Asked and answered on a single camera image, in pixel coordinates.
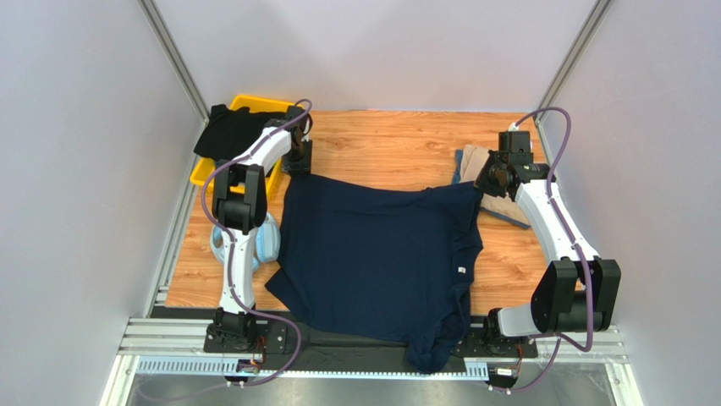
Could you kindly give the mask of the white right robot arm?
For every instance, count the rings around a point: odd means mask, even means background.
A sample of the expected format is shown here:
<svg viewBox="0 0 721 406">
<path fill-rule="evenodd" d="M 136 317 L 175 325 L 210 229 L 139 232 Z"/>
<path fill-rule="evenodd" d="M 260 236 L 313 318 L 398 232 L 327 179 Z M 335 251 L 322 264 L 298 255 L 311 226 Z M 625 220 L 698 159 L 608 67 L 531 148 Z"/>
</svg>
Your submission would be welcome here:
<svg viewBox="0 0 721 406">
<path fill-rule="evenodd" d="M 619 263 L 602 258 L 581 235 L 550 167 L 527 149 L 489 151 L 475 186 L 487 196 L 509 197 L 525 214 L 548 264 L 528 303 L 494 309 L 487 327 L 499 337 L 548 337 L 608 330 L 621 282 Z"/>
</svg>

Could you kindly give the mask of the light blue headphones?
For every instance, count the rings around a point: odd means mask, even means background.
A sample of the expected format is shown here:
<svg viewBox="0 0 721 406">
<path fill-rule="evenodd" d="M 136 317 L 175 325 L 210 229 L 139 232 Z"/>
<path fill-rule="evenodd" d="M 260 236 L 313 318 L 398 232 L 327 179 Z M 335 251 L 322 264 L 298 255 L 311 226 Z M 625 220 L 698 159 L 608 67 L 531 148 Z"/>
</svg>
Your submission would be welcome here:
<svg viewBox="0 0 721 406">
<path fill-rule="evenodd" d="M 223 264 L 225 262 L 225 250 L 223 247 L 224 233 L 218 226 L 212 227 L 209 238 L 211 251 L 216 260 Z M 261 263 L 274 262 L 278 258 L 281 245 L 279 226 L 274 217 L 267 213 L 264 223 L 258 228 L 256 235 L 255 251 L 253 256 L 253 272 L 256 272 Z"/>
</svg>

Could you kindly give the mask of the navy t shirt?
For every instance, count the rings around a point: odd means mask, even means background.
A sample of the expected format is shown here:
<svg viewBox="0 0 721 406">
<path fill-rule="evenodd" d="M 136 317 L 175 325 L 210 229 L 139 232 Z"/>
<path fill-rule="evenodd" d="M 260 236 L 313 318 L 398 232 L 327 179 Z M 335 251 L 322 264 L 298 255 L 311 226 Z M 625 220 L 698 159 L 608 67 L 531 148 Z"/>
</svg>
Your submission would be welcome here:
<svg viewBox="0 0 721 406">
<path fill-rule="evenodd" d="M 470 330 L 481 201 L 470 183 L 397 191 L 295 175 L 267 291 L 307 326 L 405 343 L 415 370 L 439 372 Z"/>
</svg>

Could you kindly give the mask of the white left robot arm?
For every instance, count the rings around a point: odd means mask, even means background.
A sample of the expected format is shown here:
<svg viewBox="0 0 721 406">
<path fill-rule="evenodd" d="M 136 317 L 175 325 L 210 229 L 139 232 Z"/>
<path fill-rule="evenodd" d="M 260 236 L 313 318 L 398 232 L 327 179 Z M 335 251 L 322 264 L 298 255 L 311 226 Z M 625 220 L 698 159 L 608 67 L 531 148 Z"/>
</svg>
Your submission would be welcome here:
<svg viewBox="0 0 721 406">
<path fill-rule="evenodd" d="M 311 127 L 309 109 L 290 107 L 207 180 L 214 183 L 212 221 L 223 236 L 223 293 L 209 331 L 218 343 L 250 345 L 257 340 L 252 277 L 256 236 L 267 219 L 266 172 L 279 160 L 289 172 L 308 172 L 312 143 L 306 136 Z"/>
</svg>

